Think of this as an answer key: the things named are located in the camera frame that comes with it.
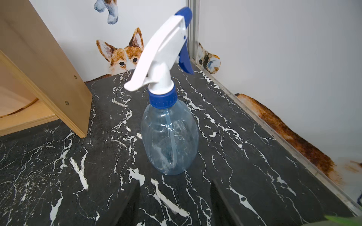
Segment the green pot red flowers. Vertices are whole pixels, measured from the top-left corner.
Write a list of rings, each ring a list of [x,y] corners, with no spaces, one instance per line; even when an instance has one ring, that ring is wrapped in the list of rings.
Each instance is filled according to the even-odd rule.
[[[362,217],[325,216],[326,220],[304,224],[303,226],[362,226]]]

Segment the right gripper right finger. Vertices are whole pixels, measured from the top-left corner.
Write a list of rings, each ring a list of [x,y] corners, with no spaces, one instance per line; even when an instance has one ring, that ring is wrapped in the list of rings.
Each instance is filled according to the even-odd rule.
[[[216,226],[240,226],[240,219],[215,180],[211,182],[210,197]]]

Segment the clear blue spray bottle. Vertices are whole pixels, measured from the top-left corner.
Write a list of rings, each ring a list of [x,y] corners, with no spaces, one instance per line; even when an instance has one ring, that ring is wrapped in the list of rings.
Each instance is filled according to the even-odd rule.
[[[178,99],[171,79],[175,64],[193,74],[187,48],[191,20],[189,7],[171,16],[152,36],[130,81],[124,85],[128,91],[148,86],[150,104],[141,120],[141,136],[152,165],[166,175],[186,171],[198,152],[198,126],[189,108]]]

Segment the wooden shelf rack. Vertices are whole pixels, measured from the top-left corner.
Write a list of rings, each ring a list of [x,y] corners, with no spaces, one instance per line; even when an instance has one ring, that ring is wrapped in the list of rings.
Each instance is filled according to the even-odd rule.
[[[30,1],[1,1],[1,61],[80,138],[92,94]]]

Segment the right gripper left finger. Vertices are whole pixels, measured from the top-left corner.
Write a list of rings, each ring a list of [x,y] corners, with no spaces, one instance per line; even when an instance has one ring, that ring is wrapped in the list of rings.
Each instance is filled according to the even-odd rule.
[[[140,183],[132,182],[124,195],[118,197],[110,209],[99,218],[98,226],[136,226],[140,205]]]

